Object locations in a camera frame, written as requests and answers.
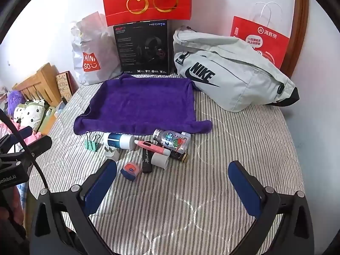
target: nike logo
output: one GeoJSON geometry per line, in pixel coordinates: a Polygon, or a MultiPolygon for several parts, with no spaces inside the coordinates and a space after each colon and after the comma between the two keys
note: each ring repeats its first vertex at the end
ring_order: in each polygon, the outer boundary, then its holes
{"type": "Polygon", "coordinates": [[[211,79],[212,76],[215,76],[215,75],[216,74],[214,72],[210,71],[207,67],[203,66],[202,64],[198,62],[193,67],[190,67],[185,71],[185,76],[191,79],[192,81],[197,81],[197,82],[219,87],[209,82],[209,79],[211,79]],[[190,72],[193,72],[198,77],[194,77],[192,74],[190,74],[190,72]]]}

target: pink fabric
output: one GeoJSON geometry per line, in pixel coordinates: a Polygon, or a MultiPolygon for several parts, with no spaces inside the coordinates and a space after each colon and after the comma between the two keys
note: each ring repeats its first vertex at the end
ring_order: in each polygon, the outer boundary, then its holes
{"type": "MultiPolygon", "coordinates": [[[[25,126],[21,126],[18,123],[15,123],[13,120],[11,120],[12,123],[15,125],[15,127],[17,128],[17,130],[21,130],[23,128],[25,128],[25,126]]],[[[12,131],[3,123],[0,121],[0,138],[5,136],[6,134],[11,134],[12,131]]],[[[31,136],[27,137],[26,139],[24,139],[26,145],[29,145],[30,143],[34,142],[35,140],[38,140],[39,138],[41,138],[42,135],[40,132],[34,132],[32,133],[31,136]]]]}

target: stuffed toy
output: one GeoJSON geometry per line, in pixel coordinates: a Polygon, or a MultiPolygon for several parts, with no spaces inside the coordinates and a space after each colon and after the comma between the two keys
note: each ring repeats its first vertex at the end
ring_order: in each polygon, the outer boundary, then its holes
{"type": "Polygon", "coordinates": [[[18,104],[24,104],[26,102],[26,99],[20,93],[20,91],[13,90],[8,94],[7,101],[8,101],[7,113],[11,117],[13,117],[15,108],[18,106],[18,104]]]}
{"type": "Polygon", "coordinates": [[[18,104],[18,106],[14,109],[13,121],[15,121],[16,123],[21,122],[21,117],[23,112],[25,111],[25,108],[26,104],[18,104]]]}
{"type": "Polygon", "coordinates": [[[37,131],[45,113],[45,107],[37,103],[29,103],[26,105],[21,115],[21,125],[30,126],[33,131],[37,131]]]}

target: purple plush toy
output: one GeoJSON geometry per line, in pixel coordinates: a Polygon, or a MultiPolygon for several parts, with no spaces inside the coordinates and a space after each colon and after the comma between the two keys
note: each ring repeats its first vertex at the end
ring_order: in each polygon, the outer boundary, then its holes
{"type": "Polygon", "coordinates": [[[26,99],[20,93],[20,91],[13,90],[8,94],[7,101],[8,101],[7,113],[8,115],[13,117],[15,108],[18,106],[18,104],[24,104],[26,102],[26,99]]]}

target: mattress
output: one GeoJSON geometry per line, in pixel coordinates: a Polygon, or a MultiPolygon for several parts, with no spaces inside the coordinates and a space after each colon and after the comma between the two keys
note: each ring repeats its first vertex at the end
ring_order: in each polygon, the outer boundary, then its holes
{"type": "MultiPolygon", "coordinates": [[[[86,150],[86,135],[73,133],[75,118],[85,111],[100,85],[82,86],[73,95],[49,133],[52,148],[37,159],[52,192],[82,184],[105,161],[103,147],[97,152],[86,150]]],[[[152,173],[140,174],[131,182],[119,170],[127,162],[141,165],[142,149],[120,150],[117,177],[97,212],[89,216],[116,253],[229,254],[254,221],[228,179],[228,164],[233,160],[279,193],[304,190],[295,148],[279,108],[254,105],[230,113],[204,93],[194,94],[197,120],[211,120],[213,129],[192,135],[187,163],[170,159],[167,169],[154,167],[152,173]]],[[[103,133],[98,134],[102,142],[103,133]]],[[[35,168],[29,186],[38,198],[43,183],[35,168]]],[[[64,220],[74,229],[67,213],[64,220]]],[[[279,221],[278,216],[260,254],[268,249],[279,221]]]]}

